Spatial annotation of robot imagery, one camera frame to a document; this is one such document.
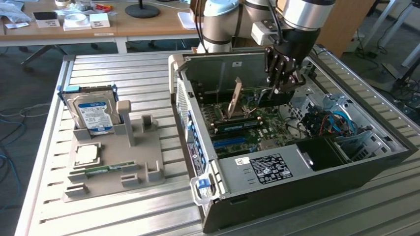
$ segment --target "hard drive label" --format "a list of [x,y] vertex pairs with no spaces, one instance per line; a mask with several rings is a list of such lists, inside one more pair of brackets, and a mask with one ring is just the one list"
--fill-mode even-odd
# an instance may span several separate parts
[[250,159],[250,165],[261,184],[293,177],[280,154]]
[[105,102],[78,104],[78,110],[84,118],[85,126],[89,130],[100,132],[112,128],[110,116],[105,112]]

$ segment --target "paper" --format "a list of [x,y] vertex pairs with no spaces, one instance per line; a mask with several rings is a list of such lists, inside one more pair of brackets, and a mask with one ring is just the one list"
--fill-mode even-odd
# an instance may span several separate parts
[[178,20],[181,21],[182,27],[188,30],[196,29],[196,23],[190,19],[189,12],[178,12],[177,13]]
[[28,26],[29,24],[26,22],[24,22],[24,23],[18,23],[18,24],[4,24],[4,25],[8,29],[14,29],[14,28]]

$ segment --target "floor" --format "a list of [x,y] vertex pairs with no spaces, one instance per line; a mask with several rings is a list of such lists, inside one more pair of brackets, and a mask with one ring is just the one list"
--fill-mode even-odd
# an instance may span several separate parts
[[[374,20],[378,15],[374,14],[372,17],[366,18],[360,27],[360,33],[366,33],[370,29]],[[373,49],[376,45],[376,40],[381,36],[385,28],[390,25],[390,20],[382,25],[377,35],[372,39],[370,45],[366,47],[365,51]],[[408,56],[412,49],[416,47],[420,41],[420,34],[412,32],[406,28],[401,28],[390,40],[386,50],[388,55],[380,54],[374,59],[376,62],[390,63],[401,72],[406,69],[400,66],[400,63]],[[197,45],[197,40],[185,40],[188,48]],[[148,42],[132,42],[130,49],[128,52],[144,52],[144,51],[162,51],[182,49],[180,42],[173,40],[156,41],[156,48],[150,49],[148,47]],[[40,47],[28,47],[29,51],[36,51]],[[116,53],[116,45],[113,43],[100,43],[98,50],[90,48],[89,44],[82,45],[66,45],[62,49],[73,55],[92,55],[92,54],[109,54]],[[56,78],[58,75],[61,58],[62,56],[57,51],[50,50],[46,52],[41,58],[30,63],[30,67],[34,69],[33,73],[25,73],[21,70],[20,62],[25,59],[29,53],[18,51],[17,47],[9,47],[6,52],[1,54],[6,48],[0,48],[0,113],[14,113],[18,109],[10,108],[24,108],[33,106],[36,104],[48,103],[50,101],[52,91],[54,90]],[[362,73],[362,78],[373,82],[392,81],[392,77],[382,73],[381,67],[374,68],[376,65],[356,57],[352,53],[344,54],[341,60],[345,64],[357,72]],[[412,78],[416,79],[420,75],[420,70],[414,72]],[[32,115],[41,114],[48,110],[48,106],[38,107],[33,109]],[[410,111],[409,116],[417,119],[416,112]],[[16,229],[16,223],[18,219],[18,213],[21,210],[22,199],[25,195],[25,189],[29,183],[29,177],[32,172],[32,166],[36,158],[36,153],[38,149],[38,144],[42,135],[44,123],[46,116],[26,118],[25,125],[26,130],[24,135],[9,145],[0,147],[0,154],[5,154],[14,163],[16,171],[18,173],[18,178],[21,182],[21,193],[16,197],[16,181],[12,172],[8,174],[4,182],[0,183],[0,209],[2,205],[9,205],[9,207],[0,211],[0,229],[1,235],[13,235]],[[8,121],[21,122],[22,117],[16,116],[6,118]],[[2,138],[13,129],[16,125],[0,122],[0,138]],[[13,137],[8,137],[1,141],[1,145],[9,142]],[[4,175],[5,168],[0,168],[0,177]]]

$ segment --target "black object on desk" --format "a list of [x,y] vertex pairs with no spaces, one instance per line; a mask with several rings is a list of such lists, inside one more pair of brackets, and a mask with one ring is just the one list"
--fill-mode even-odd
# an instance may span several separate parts
[[125,13],[134,18],[152,18],[158,15],[160,10],[150,5],[144,5],[142,0],[138,0],[138,4],[125,8]]

